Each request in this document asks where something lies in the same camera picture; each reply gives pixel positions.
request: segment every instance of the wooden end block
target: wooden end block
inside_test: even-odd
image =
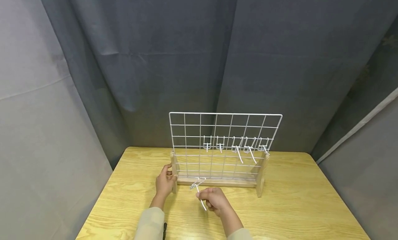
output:
[[[178,175],[177,173],[177,158],[174,155],[174,152],[172,151],[170,154],[170,159],[172,162],[172,175]],[[173,185],[173,193],[177,193],[177,180],[175,181],[174,185]]]
[[[269,155],[263,153],[263,161],[261,162],[260,170],[258,171],[257,177],[256,177],[256,192],[257,192],[257,197],[261,198],[263,194],[263,188],[264,188],[264,182],[265,182],[265,170],[267,168],[268,164],[268,159]]]

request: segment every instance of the right hand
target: right hand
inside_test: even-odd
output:
[[[201,190],[196,193],[196,197],[205,200],[209,211],[214,211],[219,217],[224,211],[232,209],[231,204],[219,187],[209,187]]]

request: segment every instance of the forearm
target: forearm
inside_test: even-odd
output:
[[[243,224],[240,221],[238,214],[234,211],[232,207],[224,209],[220,213],[220,219],[222,226],[224,228],[225,236],[228,237],[235,231],[243,228]]]
[[[157,207],[163,210],[164,203],[166,201],[166,197],[162,195],[156,194],[154,198],[152,199],[152,203],[150,204],[149,208],[151,207]]]

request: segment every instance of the beige sleeve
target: beige sleeve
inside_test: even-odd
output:
[[[164,212],[157,207],[146,209],[138,221],[135,240],[162,240]]]
[[[231,235],[229,235],[226,240],[251,240],[253,239],[252,236],[250,235],[249,230],[245,228],[241,228]]]

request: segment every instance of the dark gray curtain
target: dark gray curtain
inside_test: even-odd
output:
[[[113,166],[170,146],[168,112],[268,112],[311,152],[396,0],[42,0]]]
[[[398,88],[398,18],[387,31],[312,151],[318,160]]]

